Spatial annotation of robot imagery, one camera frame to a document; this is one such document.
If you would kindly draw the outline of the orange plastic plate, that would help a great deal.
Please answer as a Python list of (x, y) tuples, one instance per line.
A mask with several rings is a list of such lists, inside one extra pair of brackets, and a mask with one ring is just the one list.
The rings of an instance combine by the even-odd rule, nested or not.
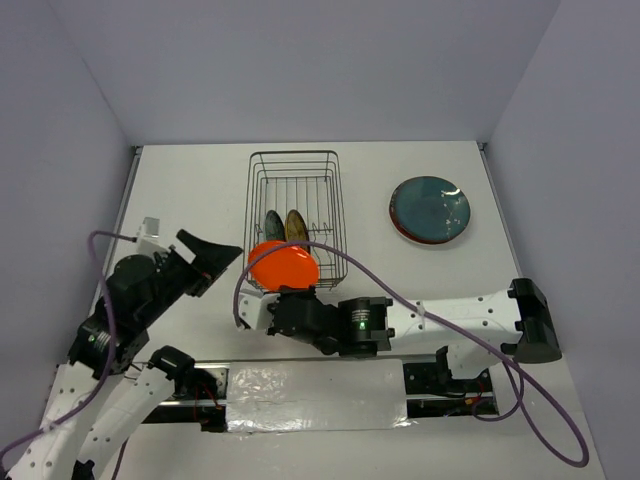
[(320, 277), (313, 256), (300, 246), (275, 251), (250, 269), (250, 277), (259, 288), (278, 291), (281, 287), (307, 289)]

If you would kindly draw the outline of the yellow brown patterned plate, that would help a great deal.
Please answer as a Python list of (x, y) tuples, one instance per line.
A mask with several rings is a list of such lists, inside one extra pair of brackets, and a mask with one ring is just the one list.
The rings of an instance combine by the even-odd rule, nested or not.
[(308, 241), (309, 233), (301, 213), (296, 209), (291, 209), (285, 220), (285, 237), (288, 242)]

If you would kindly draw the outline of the light green glass plate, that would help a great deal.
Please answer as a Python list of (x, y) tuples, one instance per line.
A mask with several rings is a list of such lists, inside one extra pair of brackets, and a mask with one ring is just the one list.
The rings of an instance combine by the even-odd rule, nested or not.
[(268, 210), (264, 220), (264, 237), (266, 241), (285, 241), (285, 226), (280, 215), (273, 209)]

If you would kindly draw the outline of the dark teal glazed plate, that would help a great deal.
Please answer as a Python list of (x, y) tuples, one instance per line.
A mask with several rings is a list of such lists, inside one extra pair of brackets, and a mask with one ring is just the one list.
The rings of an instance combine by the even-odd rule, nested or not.
[(468, 216), (471, 221), (465, 193), (451, 181), (436, 176), (417, 176), (399, 184), (391, 194), (390, 211), (414, 216), (419, 212)]

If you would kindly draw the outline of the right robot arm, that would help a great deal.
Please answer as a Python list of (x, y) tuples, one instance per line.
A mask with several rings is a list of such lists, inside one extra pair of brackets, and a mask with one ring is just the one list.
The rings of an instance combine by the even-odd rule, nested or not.
[(547, 299), (528, 278), (493, 294), (435, 301), (358, 297), (330, 305), (312, 289), (268, 295), (256, 327), (343, 358), (418, 346), (435, 357), (435, 380), (446, 391), (504, 359), (546, 364), (562, 357)]

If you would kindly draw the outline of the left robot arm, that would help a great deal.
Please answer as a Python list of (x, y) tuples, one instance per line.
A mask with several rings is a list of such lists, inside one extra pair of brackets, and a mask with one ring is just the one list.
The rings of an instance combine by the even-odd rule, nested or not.
[(212, 376), (186, 353), (156, 350), (110, 409), (103, 406), (126, 380), (149, 328), (183, 296), (201, 297), (241, 255), (238, 246), (202, 240), (186, 230), (178, 240), (192, 253), (185, 259), (154, 235), (132, 238), (135, 253), (102, 275), (102, 295), (76, 337), (54, 381), (54, 398), (40, 427), (2, 449), (26, 448), (4, 479), (97, 479), (151, 412), (169, 397), (185, 398)]

